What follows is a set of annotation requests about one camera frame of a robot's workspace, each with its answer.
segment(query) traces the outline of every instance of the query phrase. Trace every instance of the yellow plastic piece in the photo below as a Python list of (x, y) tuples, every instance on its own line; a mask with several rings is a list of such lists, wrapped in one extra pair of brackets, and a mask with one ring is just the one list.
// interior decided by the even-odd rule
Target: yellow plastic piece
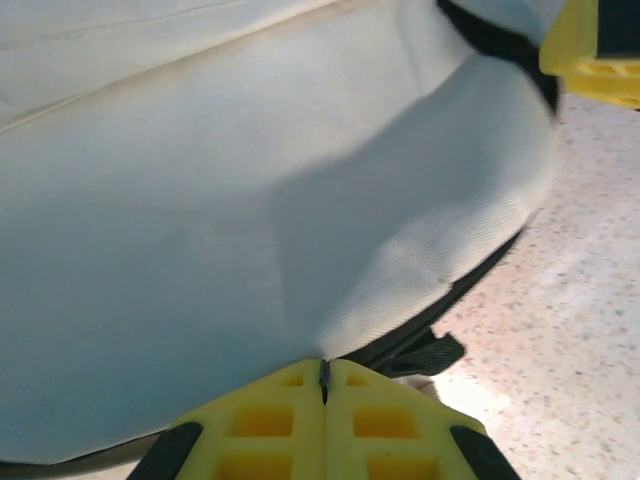
[(478, 421), (346, 360), (305, 360), (180, 418), (204, 426), (177, 480), (476, 480), (449, 429)]
[(542, 44), (540, 69), (564, 77), (570, 93), (640, 108), (640, 58), (598, 58), (599, 34), (598, 0), (569, 0)]
[(305, 360), (178, 419), (204, 430), (176, 480), (324, 480), (319, 372)]
[(486, 435), (480, 422), (352, 362), (331, 362), (331, 379), (327, 479), (476, 480), (449, 429)]

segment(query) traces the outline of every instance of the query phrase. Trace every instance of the speckled floor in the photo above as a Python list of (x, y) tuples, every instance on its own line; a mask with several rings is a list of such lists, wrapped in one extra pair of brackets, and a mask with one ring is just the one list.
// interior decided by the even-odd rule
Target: speckled floor
[[(546, 22), (563, 3), (531, 2)], [(439, 325), (469, 355), (436, 385), (523, 478), (636, 480), (640, 113), (566, 96), (562, 119), (554, 191), (515, 252)]]

